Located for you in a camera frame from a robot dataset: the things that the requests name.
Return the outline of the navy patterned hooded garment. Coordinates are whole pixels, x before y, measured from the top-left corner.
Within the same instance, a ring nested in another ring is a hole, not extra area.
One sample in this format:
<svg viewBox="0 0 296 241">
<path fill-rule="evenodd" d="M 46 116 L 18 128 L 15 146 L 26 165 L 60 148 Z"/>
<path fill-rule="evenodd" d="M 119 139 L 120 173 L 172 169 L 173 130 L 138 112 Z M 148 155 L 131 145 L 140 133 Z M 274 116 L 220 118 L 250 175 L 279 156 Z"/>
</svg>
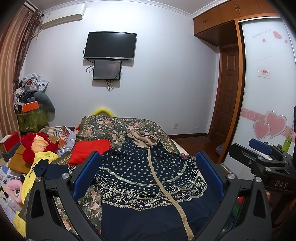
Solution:
<svg viewBox="0 0 296 241">
<path fill-rule="evenodd" d="M 117 149 L 96 142 L 96 149 L 93 181 L 107 240 L 190 240 L 220 202 L 192 156 L 147 137 L 126 137 Z"/>
</svg>

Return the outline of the yellow garment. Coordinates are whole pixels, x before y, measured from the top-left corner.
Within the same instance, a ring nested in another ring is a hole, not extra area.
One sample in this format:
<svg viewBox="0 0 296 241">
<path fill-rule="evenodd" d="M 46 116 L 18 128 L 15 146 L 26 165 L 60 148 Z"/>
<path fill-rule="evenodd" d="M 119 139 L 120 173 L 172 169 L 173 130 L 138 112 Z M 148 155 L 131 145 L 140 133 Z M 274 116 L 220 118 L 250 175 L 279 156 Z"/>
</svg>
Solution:
<svg viewBox="0 0 296 241">
<path fill-rule="evenodd" d="M 53 161 L 58 159 L 58 155 L 53 152 L 39 152 L 35 154 L 35 158 L 33 161 L 33 164 L 29 170 L 29 173 L 27 173 L 27 176 L 23 182 L 22 188 L 21 188 L 21 200 L 23 203 L 22 211 L 25 210 L 25 200 L 26 197 L 29 197 L 29 192 L 34 184 L 34 181 L 36 179 L 36 174 L 34 172 L 34 167 L 41 161 L 41 160 L 48 160 L 49 164 L 51 164 Z M 13 218 L 13 224 L 17 231 L 23 236 L 26 237 L 26 221 L 24 218 L 21 218 L 19 216 L 20 212 L 16 212 L 16 216 Z"/>
</svg>

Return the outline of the green bottle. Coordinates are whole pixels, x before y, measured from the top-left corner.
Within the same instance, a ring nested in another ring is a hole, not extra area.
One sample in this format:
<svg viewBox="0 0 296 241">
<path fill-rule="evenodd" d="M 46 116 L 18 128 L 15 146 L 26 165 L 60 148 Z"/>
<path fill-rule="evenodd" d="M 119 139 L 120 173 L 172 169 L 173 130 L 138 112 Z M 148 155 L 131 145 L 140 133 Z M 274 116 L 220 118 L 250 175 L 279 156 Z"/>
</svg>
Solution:
<svg viewBox="0 0 296 241">
<path fill-rule="evenodd" d="M 292 137 L 287 136 L 281 149 L 287 153 L 290 148 L 291 143 L 292 143 Z"/>
</svg>

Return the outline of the white sliding door with hearts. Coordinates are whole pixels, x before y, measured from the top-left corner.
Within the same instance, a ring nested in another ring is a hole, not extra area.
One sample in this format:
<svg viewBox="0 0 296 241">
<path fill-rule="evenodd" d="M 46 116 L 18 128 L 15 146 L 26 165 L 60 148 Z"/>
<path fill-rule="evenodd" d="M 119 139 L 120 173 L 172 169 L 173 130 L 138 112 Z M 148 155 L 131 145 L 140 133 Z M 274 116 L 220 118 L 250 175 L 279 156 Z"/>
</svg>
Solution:
<svg viewBox="0 0 296 241">
<path fill-rule="evenodd" d="M 282 145 L 295 138 L 295 34 L 279 17 L 239 21 L 245 79 L 233 143 L 254 138 Z"/>
</svg>

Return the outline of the green floral bed quilt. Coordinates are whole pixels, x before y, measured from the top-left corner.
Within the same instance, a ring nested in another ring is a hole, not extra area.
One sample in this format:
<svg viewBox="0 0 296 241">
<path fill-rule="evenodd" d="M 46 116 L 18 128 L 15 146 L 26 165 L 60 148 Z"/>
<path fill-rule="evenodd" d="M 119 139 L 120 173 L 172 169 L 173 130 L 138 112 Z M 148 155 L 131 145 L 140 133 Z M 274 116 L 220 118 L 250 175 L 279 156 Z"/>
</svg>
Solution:
<svg viewBox="0 0 296 241">
<path fill-rule="evenodd" d="M 161 127 L 153 121 L 140 118 L 115 118 L 102 115 L 89 115 L 82 118 L 81 123 L 75 128 L 74 140 L 95 141 L 108 139 L 114 149 L 119 149 L 125 141 L 128 131 L 136 130 L 144 136 L 149 136 L 165 145 L 170 152 L 188 153 L 172 140 Z M 91 185 L 85 196 L 78 200 L 86 216 L 95 228 L 101 230 L 101 196 L 96 185 Z"/>
</svg>

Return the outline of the brown wooden door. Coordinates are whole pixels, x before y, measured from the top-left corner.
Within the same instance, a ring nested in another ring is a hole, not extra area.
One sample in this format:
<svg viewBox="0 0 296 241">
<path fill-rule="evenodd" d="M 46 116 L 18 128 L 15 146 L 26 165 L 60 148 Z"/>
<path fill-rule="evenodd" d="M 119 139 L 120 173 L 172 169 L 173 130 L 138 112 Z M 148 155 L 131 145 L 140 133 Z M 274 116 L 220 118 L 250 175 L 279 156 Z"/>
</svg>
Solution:
<svg viewBox="0 0 296 241">
<path fill-rule="evenodd" d="M 221 145 L 230 130 L 238 88 L 239 52 L 237 45 L 220 48 L 220 65 L 214 113 L 209 139 Z"/>
</svg>

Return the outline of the red plush parrot toy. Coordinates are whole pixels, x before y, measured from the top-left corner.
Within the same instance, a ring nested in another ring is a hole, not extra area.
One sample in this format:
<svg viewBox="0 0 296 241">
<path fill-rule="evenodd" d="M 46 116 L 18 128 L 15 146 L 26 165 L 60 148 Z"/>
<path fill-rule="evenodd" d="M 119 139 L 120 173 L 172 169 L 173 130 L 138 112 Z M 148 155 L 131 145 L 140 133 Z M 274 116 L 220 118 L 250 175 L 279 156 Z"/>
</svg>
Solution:
<svg viewBox="0 0 296 241">
<path fill-rule="evenodd" d="M 35 154 L 39 152 L 56 153 L 58 145 L 50 139 L 50 136 L 44 132 L 27 133 L 22 136 L 21 144 L 25 148 L 22 157 L 27 164 L 33 164 Z"/>
</svg>

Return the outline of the red box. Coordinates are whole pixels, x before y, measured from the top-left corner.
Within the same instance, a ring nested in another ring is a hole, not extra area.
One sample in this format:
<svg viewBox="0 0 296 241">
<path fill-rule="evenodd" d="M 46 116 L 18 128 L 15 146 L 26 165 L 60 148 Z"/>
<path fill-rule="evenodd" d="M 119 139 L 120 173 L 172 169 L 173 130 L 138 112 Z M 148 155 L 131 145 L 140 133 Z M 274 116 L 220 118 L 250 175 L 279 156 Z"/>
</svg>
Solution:
<svg viewBox="0 0 296 241">
<path fill-rule="evenodd" d="M 20 137 L 17 132 L 4 136 L 0 141 L 1 152 L 9 152 L 19 141 Z"/>
</svg>

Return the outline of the striped light shirt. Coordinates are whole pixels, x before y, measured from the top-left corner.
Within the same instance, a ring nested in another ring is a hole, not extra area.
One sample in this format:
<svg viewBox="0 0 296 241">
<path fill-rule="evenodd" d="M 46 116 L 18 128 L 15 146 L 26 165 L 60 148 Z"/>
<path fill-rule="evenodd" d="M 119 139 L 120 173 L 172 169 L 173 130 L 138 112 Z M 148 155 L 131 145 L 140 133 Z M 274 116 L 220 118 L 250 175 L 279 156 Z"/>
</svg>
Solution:
<svg viewBox="0 0 296 241">
<path fill-rule="evenodd" d="M 69 128 L 66 128 L 66 130 L 67 132 L 69 132 L 69 136 L 66 139 L 65 145 L 63 145 L 57 150 L 58 157 L 61 157 L 66 152 L 70 152 L 76 143 L 76 135 L 78 134 L 78 130 L 72 131 Z"/>
</svg>

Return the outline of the orange box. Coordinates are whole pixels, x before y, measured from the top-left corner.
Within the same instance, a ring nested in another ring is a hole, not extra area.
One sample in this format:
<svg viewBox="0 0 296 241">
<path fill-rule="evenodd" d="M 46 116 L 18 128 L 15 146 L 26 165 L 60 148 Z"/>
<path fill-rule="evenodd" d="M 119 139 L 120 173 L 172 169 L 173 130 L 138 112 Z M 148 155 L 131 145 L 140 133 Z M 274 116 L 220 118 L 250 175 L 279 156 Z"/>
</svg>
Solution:
<svg viewBox="0 0 296 241">
<path fill-rule="evenodd" d="M 28 111 L 32 111 L 38 108 L 39 108 L 38 101 L 28 102 L 22 106 L 22 113 L 26 113 Z"/>
</svg>

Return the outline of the grey neck pillow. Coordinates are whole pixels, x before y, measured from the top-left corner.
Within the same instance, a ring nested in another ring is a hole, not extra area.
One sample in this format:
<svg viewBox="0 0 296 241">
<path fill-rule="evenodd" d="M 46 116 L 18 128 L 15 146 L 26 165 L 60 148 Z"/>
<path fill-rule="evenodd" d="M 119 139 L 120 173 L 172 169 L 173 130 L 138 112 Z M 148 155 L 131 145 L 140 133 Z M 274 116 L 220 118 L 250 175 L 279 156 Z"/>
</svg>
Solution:
<svg viewBox="0 0 296 241">
<path fill-rule="evenodd" d="M 53 106 L 49 97 L 45 93 L 35 92 L 34 97 L 35 97 L 35 100 L 40 102 L 48 112 L 55 113 L 55 107 Z"/>
</svg>

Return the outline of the clutter pile of papers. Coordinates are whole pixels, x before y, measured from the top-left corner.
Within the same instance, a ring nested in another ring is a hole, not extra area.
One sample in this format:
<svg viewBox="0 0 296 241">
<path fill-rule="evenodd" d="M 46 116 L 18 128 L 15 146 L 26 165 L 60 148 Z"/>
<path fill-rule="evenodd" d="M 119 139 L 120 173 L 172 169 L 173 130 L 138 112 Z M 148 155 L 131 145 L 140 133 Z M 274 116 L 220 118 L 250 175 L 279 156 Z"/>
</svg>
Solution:
<svg viewBox="0 0 296 241">
<path fill-rule="evenodd" d="M 21 108 L 24 104 L 31 102 L 35 92 L 45 93 L 48 84 L 48 80 L 43 80 L 36 73 L 30 73 L 23 77 L 18 82 L 18 88 L 13 95 L 15 109 Z"/>
</svg>

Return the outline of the striped pink curtain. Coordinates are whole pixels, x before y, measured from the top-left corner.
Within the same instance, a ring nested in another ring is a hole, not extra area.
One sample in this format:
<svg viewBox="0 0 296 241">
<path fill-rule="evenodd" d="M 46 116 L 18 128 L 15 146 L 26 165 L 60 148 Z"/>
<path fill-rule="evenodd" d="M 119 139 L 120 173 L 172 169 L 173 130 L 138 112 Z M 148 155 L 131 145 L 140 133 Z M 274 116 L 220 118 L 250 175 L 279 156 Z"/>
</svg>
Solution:
<svg viewBox="0 0 296 241">
<path fill-rule="evenodd" d="M 43 11 L 32 12 L 22 6 L 1 34 L 1 135 L 19 133 L 14 107 L 14 91 L 18 88 L 29 45 L 39 27 Z"/>
</svg>

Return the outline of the white air conditioner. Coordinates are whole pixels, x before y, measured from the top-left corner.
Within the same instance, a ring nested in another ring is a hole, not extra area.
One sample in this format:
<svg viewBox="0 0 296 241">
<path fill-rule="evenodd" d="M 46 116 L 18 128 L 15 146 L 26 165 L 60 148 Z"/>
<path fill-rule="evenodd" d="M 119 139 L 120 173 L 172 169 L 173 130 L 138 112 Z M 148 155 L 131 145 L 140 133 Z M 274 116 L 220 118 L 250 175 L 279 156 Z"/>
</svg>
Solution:
<svg viewBox="0 0 296 241">
<path fill-rule="evenodd" d="M 56 9 L 44 14 L 41 24 L 43 29 L 54 27 L 83 19 L 86 10 L 86 4 L 76 4 Z"/>
</svg>

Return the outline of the black wall television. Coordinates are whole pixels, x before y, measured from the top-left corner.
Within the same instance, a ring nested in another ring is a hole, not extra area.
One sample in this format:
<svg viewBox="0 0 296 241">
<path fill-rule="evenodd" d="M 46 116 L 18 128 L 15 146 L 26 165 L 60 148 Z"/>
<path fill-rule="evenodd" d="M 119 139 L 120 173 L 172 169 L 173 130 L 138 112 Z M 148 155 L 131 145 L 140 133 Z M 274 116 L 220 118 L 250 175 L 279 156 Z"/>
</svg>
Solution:
<svg viewBox="0 0 296 241">
<path fill-rule="evenodd" d="M 133 60 L 136 42 L 136 33 L 89 32 L 84 58 Z"/>
</svg>

